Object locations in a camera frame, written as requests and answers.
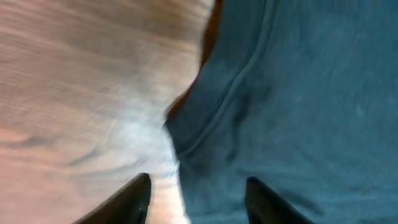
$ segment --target garment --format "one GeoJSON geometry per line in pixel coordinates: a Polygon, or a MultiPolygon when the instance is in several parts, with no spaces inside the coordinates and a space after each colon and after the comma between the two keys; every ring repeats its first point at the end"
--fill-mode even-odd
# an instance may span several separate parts
{"type": "Polygon", "coordinates": [[[314,223],[398,223],[397,72],[397,1],[225,1],[166,122],[193,224],[248,223],[249,177],[314,223]]]}

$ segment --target black object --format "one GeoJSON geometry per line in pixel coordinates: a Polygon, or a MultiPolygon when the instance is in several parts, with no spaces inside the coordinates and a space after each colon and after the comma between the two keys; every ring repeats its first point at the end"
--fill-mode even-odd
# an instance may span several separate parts
{"type": "Polygon", "coordinates": [[[76,224],[144,224],[151,181],[140,174],[76,224]]]}

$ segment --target wooden table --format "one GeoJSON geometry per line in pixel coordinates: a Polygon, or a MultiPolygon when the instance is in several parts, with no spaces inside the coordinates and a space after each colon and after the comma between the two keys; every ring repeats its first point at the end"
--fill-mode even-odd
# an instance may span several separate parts
{"type": "Polygon", "coordinates": [[[184,222],[164,112],[211,0],[0,1],[0,223],[71,223],[140,172],[184,222]]]}

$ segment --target blue cloth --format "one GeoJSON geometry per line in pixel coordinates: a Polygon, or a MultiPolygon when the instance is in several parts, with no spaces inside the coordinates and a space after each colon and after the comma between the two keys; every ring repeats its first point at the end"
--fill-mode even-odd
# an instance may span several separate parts
{"type": "Polygon", "coordinates": [[[166,125],[193,224],[248,223],[252,176],[314,223],[398,223],[398,1],[224,1],[166,125]]]}

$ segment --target wooden surface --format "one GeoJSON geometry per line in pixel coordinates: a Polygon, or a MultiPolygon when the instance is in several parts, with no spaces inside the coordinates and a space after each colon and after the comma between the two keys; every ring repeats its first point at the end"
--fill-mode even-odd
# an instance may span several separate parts
{"type": "Polygon", "coordinates": [[[71,223],[140,172],[182,223],[164,112],[197,74],[211,0],[0,1],[0,223],[71,223]]]}

